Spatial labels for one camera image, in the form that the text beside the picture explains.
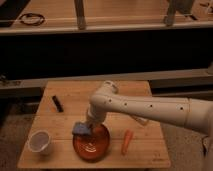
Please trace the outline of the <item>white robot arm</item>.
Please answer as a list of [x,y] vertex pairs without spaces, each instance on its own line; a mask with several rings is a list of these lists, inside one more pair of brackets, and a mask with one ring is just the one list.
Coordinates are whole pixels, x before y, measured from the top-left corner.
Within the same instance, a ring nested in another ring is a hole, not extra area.
[[86,124],[95,127],[108,112],[159,121],[209,136],[202,171],[213,171],[213,101],[192,98],[139,97],[118,94],[112,81],[104,81],[90,96]]

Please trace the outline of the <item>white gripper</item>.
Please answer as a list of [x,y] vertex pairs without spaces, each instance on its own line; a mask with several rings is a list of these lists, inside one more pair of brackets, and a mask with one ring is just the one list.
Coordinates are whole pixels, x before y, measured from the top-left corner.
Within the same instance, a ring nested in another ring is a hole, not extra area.
[[91,111],[87,110],[87,112],[86,112],[86,125],[89,128],[93,128],[93,127],[96,127],[100,124],[101,124],[101,122],[91,113]]

